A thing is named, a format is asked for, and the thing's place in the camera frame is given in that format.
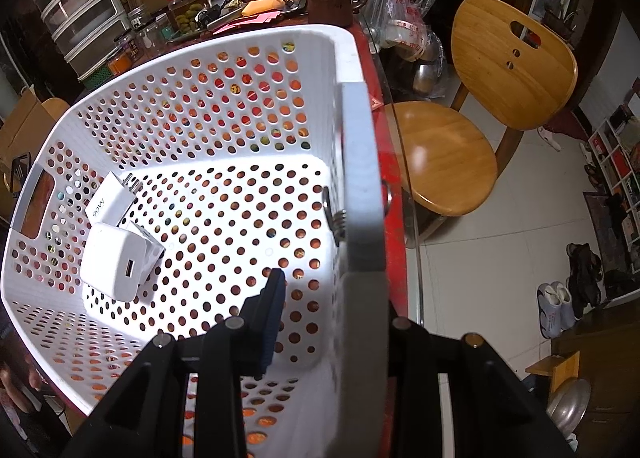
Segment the white charger adapter front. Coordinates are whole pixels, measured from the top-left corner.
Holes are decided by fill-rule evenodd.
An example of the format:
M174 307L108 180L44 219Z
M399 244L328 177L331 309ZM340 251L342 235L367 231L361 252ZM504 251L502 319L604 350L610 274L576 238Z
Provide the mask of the white charger adapter front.
M80 263L80 279L115 301L130 302L165 252L138 224L127 228L96 223Z

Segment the white charger adapter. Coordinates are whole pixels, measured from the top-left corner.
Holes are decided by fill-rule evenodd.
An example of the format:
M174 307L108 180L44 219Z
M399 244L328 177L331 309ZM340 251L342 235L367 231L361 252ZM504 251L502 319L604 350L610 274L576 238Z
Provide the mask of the white charger adapter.
M131 174L121 180L113 172L108 172L85 208L89 223L119 226L142 185L142 181Z
M96 223L80 263L80 279L115 301L130 302L165 252L138 224L127 228Z

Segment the white perforated plastic basket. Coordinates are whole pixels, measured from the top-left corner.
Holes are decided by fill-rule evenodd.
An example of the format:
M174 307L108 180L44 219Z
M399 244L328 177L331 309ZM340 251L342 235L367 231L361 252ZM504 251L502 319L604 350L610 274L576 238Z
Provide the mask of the white perforated plastic basket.
M122 227L163 256L134 298L80 277L87 207L136 186ZM2 300L32 358L90 414L157 334L205 334L285 276L273 361L245 378L252 457L372 457L383 429L388 290L370 98L352 34L291 26L146 62L44 141L4 249Z

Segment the metal pot lid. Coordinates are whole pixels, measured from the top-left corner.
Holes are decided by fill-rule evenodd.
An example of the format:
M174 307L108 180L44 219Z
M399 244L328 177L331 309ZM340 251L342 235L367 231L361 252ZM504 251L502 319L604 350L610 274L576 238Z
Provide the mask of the metal pot lid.
M564 438L568 438L584 418L591 396L591 386L585 379L564 381L550 397L547 415Z

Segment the grey white slippers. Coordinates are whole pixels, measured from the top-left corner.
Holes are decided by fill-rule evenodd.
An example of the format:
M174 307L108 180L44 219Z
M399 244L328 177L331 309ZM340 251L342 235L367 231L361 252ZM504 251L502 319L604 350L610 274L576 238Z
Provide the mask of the grey white slippers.
M545 339L555 339L574 327L573 298L566 285L544 282L537 289L539 327Z

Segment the white storage shelf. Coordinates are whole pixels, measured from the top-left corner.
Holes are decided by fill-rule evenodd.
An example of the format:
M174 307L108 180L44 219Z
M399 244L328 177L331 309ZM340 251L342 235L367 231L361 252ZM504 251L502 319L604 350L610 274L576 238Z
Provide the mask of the white storage shelf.
M608 191L620 198L629 267L639 271L639 79L588 140Z

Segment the cardboard box open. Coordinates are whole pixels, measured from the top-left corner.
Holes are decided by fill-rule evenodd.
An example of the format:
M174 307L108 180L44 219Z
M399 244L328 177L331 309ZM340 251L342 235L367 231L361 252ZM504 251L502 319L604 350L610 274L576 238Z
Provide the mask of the cardboard box open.
M35 158L55 125L40 100L26 90L1 127L1 217L12 218L14 199L9 191L11 162L29 152Z

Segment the wooden chair left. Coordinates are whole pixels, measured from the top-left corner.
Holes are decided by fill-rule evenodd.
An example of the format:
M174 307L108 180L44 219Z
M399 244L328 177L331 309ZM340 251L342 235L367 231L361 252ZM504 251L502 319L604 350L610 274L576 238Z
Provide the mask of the wooden chair left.
M66 111L70 109L70 105L59 97L50 97L41 103L47 114L54 120L60 120Z

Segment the wooden chair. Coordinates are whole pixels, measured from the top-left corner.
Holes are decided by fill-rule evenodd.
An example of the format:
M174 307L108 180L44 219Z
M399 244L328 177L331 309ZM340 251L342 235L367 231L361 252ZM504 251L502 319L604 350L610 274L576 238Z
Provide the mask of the wooden chair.
M70 105L59 97L50 97L41 103L47 114L54 120L60 120L66 111L70 109Z
M460 84L450 105L385 108L397 124L420 241L484 204L524 133L566 105L578 76L563 39L501 0L460 4L451 54Z

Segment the wooden chair right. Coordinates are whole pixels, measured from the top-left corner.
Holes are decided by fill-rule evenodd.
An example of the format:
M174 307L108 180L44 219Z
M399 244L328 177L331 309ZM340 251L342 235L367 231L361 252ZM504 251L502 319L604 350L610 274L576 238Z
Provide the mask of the wooden chair right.
M578 76L563 39L501 0L460 4L451 54L460 84L450 105L385 108L397 124L420 241L484 204L524 133L566 105Z

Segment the empty glass jar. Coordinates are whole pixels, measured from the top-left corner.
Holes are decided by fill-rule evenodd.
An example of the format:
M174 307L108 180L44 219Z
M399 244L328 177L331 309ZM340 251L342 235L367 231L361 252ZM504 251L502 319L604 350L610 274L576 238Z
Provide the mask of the empty glass jar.
M166 52L167 43L160 25L144 5L130 10L128 19L146 54L158 56Z

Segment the white plastic bag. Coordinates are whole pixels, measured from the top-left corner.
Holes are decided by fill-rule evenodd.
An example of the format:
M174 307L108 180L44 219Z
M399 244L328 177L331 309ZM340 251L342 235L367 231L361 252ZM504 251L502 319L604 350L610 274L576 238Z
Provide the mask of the white plastic bag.
M360 10L377 50L394 48L407 62L440 62L442 44L424 22L435 0L368 0Z

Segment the pickle glass jar red lid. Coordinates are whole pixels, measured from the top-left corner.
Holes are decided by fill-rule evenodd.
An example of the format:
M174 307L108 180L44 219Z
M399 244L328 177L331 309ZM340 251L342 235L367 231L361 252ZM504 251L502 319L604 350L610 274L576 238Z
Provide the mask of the pickle glass jar red lid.
M196 15L204 10L207 0L167 0L172 28L182 36L198 30Z

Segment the stacked white food cover tower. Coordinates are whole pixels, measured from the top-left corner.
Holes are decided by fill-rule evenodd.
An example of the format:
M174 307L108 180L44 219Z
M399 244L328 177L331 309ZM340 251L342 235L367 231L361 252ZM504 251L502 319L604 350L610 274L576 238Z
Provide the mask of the stacked white food cover tower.
M116 39L130 28L121 0L34 0L64 60L79 80L114 54Z

